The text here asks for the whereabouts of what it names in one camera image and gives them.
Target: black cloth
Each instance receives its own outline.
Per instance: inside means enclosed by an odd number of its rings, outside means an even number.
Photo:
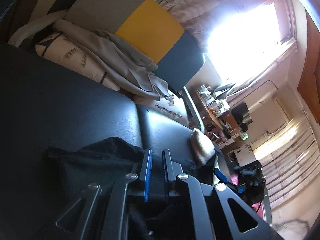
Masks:
[[[103,194],[107,194],[117,178],[131,172],[134,163],[143,160],[144,150],[121,138],[110,137],[77,152],[50,147],[47,154],[58,164],[63,190],[72,199],[92,182],[100,184]],[[200,182],[212,184],[212,165],[197,168],[191,160],[172,158],[172,161],[180,163],[185,173]],[[161,157],[153,156],[150,193],[162,194],[163,190]]]
[[[133,165],[141,163],[144,156],[142,148],[132,146],[117,137],[110,137],[77,152],[51,147],[47,153],[58,164],[61,184],[68,199],[76,197],[88,184],[95,182],[101,186],[104,203],[101,206],[104,208],[107,207],[115,180],[131,172]],[[191,160],[172,158],[172,161],[180,163],[185,173],[196,177],[200,182],[212,184],[213,165],[196,167]],[[168,206],[165,201],[161,157],[153,156],[148,203],[139,208],[130,204],[129,215],[129,231],[134,232],[132,236],[139,236],[141,240],[180,240],[192,235],[192,220],[186,222],[186,217],[190,215],[188,203]]]

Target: pink object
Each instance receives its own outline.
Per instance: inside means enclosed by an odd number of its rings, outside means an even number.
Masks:
[[[234,185],[238,185],[238,182],[239,182],[239,180],[238,180],[238,174],[232,174],[232,175],[231,175],[231,182],[232,182],[232,184],[234,184]],[[253,204],[253,205],[252,205],[252,209],[253,209],[254,211],[257,211],[259,205],[260,205],[260,202]],[[261,207],[259,208],[258,216],[263,219],[263,208],[262,208],[262,204],[261,204]]]

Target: window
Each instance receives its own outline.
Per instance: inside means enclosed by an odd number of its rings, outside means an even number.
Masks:
[[[278,57],[281,44],[294,36],[289,2],[259,6],[213,30],[208,57],[223,82],[244,82]]]

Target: pillow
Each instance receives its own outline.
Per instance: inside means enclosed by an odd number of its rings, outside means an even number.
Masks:
[[[190,135],[190,143],[198,165],[206,165],[215,155],[212,141],[197,128],[194,128]]]
[[[120,87],[82,49],[61,33],[53,33],[36,45],[39,56],[73,70],[102,85],[119,91]]]

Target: yellow panel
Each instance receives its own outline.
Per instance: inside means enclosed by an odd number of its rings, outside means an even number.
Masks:
[[[120,26],[116,35],[158,63],[182,36],[180,23],[154,0],[145,0]]]

